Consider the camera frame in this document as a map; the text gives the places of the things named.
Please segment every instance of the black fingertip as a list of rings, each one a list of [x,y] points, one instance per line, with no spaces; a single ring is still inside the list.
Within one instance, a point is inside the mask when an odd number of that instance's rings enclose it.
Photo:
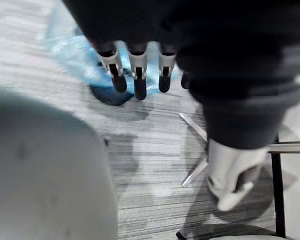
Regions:
[[[184,72],[181,78],[181,86],[184,89],[189,89],[190,76],[188,73]]]
[[[115,76],[112,78],[114,88],[119,93],[125,93],[127,91],[127,82],[125,76]]]
[[[134,80],[134,95],[138,100],[144,100],[147,96],[147,84],[145,79]]]

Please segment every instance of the blue plastic bag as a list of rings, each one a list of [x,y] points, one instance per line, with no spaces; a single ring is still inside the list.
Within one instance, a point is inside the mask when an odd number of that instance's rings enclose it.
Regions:
[[[81,33],[75,20],[60,0],[55,1],[44,36],[44,45],[54,59],[68,73],[88,85],[113,88],[107,70],[102,66],[96,51]],[[123,72],[127,82],[127,92],[134,94],[134,79],[131,73],[128,51],[123,42],[118,42]],[[147,95],[159,92],[158,46],[150,42],[147,47],[146,88]],[[174,67],[171,80],[181,76]]]

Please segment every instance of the gray carpet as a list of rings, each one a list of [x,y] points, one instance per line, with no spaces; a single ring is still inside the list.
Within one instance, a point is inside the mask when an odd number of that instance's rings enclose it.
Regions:
[[[119,198],[119,238],[174,240],[268,233],[275,229],[269,161],[260,181],[235,210],[216,211],[204,176],[181,182],[203,157],[200,138],[178,116],[205,123],[201,106],[180,81],[166,94],[123,106],[100,103],[89,88],[67,75],[38,40],[52,0],[0,1],[0,85],[72,112],[109,140]]]

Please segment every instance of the robotic hand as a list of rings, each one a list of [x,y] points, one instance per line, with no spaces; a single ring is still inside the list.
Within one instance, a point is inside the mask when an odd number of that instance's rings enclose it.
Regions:
[[[139,100],[147,95],[147,42],[160,46],[163,93],[176,61],[184,71],[182,87],[204,107],[209,189],[220,210],[232,209],[254,186],[287,109],[300,101],[294,81],[300,74],[300,3],[63,2],[118,92],[127,83],[116,41],[126,42]]]

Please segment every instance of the black metal bar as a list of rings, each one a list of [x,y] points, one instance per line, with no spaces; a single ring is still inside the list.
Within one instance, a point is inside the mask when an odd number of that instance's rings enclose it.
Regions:
[[[280,153],[272,153],[271,159],[275,209],[275,231],[277,237],[286,238],[284,184]]]

